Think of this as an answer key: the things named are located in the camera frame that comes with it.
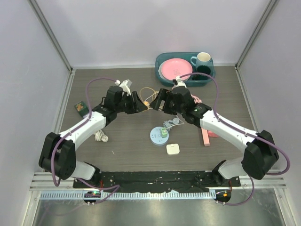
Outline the pink cube socket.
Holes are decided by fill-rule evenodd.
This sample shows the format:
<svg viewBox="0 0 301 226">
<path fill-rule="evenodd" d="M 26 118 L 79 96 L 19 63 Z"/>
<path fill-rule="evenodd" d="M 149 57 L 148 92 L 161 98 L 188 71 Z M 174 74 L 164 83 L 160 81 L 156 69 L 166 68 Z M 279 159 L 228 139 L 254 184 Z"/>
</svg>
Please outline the pink cube socket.
<svg viewBox="0 0 301 226">
<path fill-rule="evenodd" d="M 217 134 L 215 134 L 214 132 L 212 132 L 212 131 L 207 131 L 207 133 L 208 133 L 208 136 L 209 137 L 219 137 Z"/>
</svg>

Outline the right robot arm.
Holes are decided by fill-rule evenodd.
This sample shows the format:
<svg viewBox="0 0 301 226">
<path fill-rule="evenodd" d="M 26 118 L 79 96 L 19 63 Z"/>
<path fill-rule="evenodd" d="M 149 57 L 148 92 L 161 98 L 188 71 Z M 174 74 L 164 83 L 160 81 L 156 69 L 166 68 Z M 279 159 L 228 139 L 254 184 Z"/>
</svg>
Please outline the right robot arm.
<svg viewBox="0 0 301 226">
<path fill-rule="evenodd" d="M 217 134 L 243 153 L 241 158 L 223 160 L 215 166 L 212 179 L 218 186 L 223 186 L 230 179 L 239 176 L 251 176 L 261 180 L 279 159 L 269 132 L 249 130 L 215 114 L 206 104 L 195 103 L 185 87 L 160 89 L 150 107 L 171 115 L 180 114 L 187 123 Z"/>
</svg>

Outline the green charger plug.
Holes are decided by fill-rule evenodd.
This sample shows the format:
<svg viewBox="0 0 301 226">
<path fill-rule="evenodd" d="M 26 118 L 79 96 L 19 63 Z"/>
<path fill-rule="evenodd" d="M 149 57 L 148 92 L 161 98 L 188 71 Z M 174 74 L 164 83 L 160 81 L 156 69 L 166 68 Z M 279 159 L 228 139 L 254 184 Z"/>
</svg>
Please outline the green charger plug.
<svg viewBox="0 0 301 226">
<path fill-rule="evenodd" d="M 161 128 L 161 129 L 160 129 L 160 133 L 161 133 L 161 137 L 162 137 L 162 138 L 166 138 L 167 135 L 168 135 L 168 131 L 167 131 L 166 128 Z"/>
</svg>

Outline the white square charger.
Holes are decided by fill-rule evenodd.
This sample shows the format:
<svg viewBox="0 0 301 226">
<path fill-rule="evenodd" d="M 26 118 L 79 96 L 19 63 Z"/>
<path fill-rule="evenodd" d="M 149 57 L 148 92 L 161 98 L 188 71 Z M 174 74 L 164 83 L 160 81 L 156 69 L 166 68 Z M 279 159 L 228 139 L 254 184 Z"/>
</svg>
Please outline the white square charger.
<svg viewBox="0 0 301 226">
<path fill-rule="evenodd" d="M 166 152 L 168 155 L 178 155 L 180 153 L 179 145 L 178 144 L 166 145 Z"/>
</svg>

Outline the round blue power strip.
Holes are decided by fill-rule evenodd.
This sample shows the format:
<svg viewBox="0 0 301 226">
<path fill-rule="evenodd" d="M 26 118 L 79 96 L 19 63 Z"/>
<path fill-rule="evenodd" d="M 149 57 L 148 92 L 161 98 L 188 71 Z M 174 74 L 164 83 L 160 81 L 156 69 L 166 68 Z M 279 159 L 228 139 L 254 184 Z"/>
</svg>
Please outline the round blue power strip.
<svg viewBox="0 0 301 226">
<path fill-rule="evenodd" d="M 161 126 L 155 127 L 150 131 L 150 139 L 154 145 L 162 146 L 168 142 L 169 134 L 166 138 L 161 137 L 160 129 L 163 128 Z"/>
</svg>

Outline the pink power strip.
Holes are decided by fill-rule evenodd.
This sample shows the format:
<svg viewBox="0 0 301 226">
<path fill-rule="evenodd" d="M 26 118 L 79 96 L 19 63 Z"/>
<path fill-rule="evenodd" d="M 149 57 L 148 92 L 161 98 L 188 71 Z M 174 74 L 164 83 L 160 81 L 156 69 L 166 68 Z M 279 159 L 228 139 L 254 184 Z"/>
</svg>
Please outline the pink power strip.
<svg viewBox="0 0 301 226">
<path fill-rule="evenodd" d="M 201 129 L 201 133 L 202 133 L 202 138 L 203 138 L 203 144 L 205 147 L 210 146 L 210 140 L 209 140 L 209 135 L 208 135 L 208 131 L 206 129 Z"/>
</svg>

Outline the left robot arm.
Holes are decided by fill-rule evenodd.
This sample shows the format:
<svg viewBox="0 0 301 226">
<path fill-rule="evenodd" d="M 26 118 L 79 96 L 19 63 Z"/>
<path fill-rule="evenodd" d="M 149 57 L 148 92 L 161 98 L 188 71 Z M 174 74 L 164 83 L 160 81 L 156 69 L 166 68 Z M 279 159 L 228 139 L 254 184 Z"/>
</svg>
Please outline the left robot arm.
<svg viewBox="0 0 301 226">
<path fill-rule="evenodd" d="M 99 185 L 99 169 L 76 159 L 79 146 L 97 130 L 108 126 L 118 113 L 134 114 L 147 110 L 137 92 L 128 94 L 119 86 L 111 86 L 104 100 L 92 109 L 91 115 L 56 134 L 49 133 L 44 141 L 39 166 L 62 180 L 81 178 L 88 187 Z"/>
</svg>

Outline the dark green cube socket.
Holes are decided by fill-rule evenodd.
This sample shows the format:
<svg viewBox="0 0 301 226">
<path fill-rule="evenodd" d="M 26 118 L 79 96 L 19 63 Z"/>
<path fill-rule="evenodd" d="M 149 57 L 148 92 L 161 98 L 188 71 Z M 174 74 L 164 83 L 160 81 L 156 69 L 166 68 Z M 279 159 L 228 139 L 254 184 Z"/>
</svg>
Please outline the dark green cube socket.
<svg viewBox="0 0 301 226">
<path fill-rule="evenodd" d="M 85 118 L 89 114 L 89 108 L 84 101 L 80 101 L 77 104 L 75 104 L 74 108 L 76 109 L 78 114 L 83 118 Z"/>
</svg>

